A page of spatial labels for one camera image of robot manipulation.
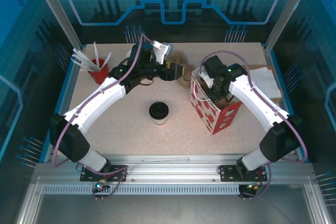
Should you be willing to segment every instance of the red and white box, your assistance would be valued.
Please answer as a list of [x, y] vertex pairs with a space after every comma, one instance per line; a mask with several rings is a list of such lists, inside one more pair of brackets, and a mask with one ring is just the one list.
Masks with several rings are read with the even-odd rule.
[[192, 73], [190, 101], [206, 128], [213, 135], [231, 125], [242, 102], [227, 103], [225, 99], [221, 99], [214, 104], [212, 101], [204, 101], [209, 100], [209, 97], [202, 87], [206, 87], [206, 84], [199, 80], [197, 68]]

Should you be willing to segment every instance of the black lid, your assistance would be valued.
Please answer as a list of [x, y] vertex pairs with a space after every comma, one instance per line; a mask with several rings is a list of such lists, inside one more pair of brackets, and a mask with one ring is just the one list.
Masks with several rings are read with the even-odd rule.
[[164, 102], [154, 102], [149, 108], [149, 115], [156, 120], [166, 118], [168, 113], [168, 106]]

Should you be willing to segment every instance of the black mounting plate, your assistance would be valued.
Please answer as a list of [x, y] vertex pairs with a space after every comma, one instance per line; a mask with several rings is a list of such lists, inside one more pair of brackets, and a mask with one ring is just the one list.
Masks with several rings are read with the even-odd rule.
[[[123, 167], [125, 167], [125, 165], [111, 165], [110, 172], [112, 172], [114, 170], [121, 169]], [[122, 170], [122, 171], [120, 171], [116, 174], [113, 174], [113, 176], [109, 177], [107, 179], [107, 181], [108, 182], [119, 182], [123, 172], [124, 171]], [[127, 176], [127, 174], [125, 174], [124, 178], [122, 179], [122, 182], [126, 181], [126, 176]], [[82, 172], [81, 172], [81, 175], [80, 175], [80, 181], [82, 181], [82, 182], [98, 182], [102, 178], [103, 178], [103, 176], [94, 174], [94, 173], [90, 172], [89, 170], [87, 170], [86, 168], [82, 167]]]
[[264, 167], [259, 167], [246, 175], [242, 179], [235, 165], [221, 165], [218, 168], [218, 173], [221, 176], [221, 182], [260, 182], [259, 175], [256, 172], [265, 172], [263, 182], [267, 181], [266, 170]]

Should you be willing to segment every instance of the speckled tabletop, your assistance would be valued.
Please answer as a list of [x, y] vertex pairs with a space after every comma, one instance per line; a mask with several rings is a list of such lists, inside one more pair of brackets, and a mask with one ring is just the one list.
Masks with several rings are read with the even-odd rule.
[[[202, 58], [216, 50], [231, 50], [241, 54], [249, 64], [266, 64], [260, 43], [177, 43], [188, 57], [189, 64], [197, 66]], [[131, 49], [131, 44], [98, 44], [100, 58], [113, 53], [108, 65], [116, 66]], [[93, 45], [87, 45], [85, 54], [94, 58]], [[230, 55], [219, 56], [224, 64], [240, 63]], [[70, 108], [74, 108], [98, 85], [86, 71], [79, 72]], [[149, 116], [149, 107], [155, 101], [169, 106], [169, 118], [156, 125]], [[158, 78], [151, 86], [138, 86], [109, 107], [89, 129], [86, 138], [102, 154], [229, 154], [248, 153], [255, 149], [265, 132], [253, 114], [242, 105], [232, 125], [215, 135], [206, 126], [190, 104], [189, 90], [178, 82], [164, 82]]]

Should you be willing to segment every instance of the table surface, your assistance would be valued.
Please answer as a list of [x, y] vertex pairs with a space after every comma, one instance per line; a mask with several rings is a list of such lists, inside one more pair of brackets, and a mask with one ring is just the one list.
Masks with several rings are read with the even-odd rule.
[[[205, 55], [217, 50], [230, 50], [242, 55], [249, 64], [265, 65], [260, 43], [175, 43], [197, 66]], [[100, 58], [112, 52], [108, 66], [125, 58], [131, 44], [97, 44]], [[94, 58], [93, 45], [85, 54]], [[240, 63], [231, 55], [219, 55], [224, 64]], [[70, 109], [94, 92], [98, 85], [86, 71], [78, 74]], [[169, 118], [163, 125], [154, 124], [149, 116], [153, 102], [163, 101], [169, 106]], [[99, 117], [85, 135], [89, 143], [102, 154], [124, 155], [192, 155], [248, 153], [259, 146], [265, 132], [259, 121], [242, 105], [231, 126], [210, 135], [190, 103], [190, 91], [177, 81], [164, 82], [158, 78], [151, 86], [138, 86], [118, 100]]]

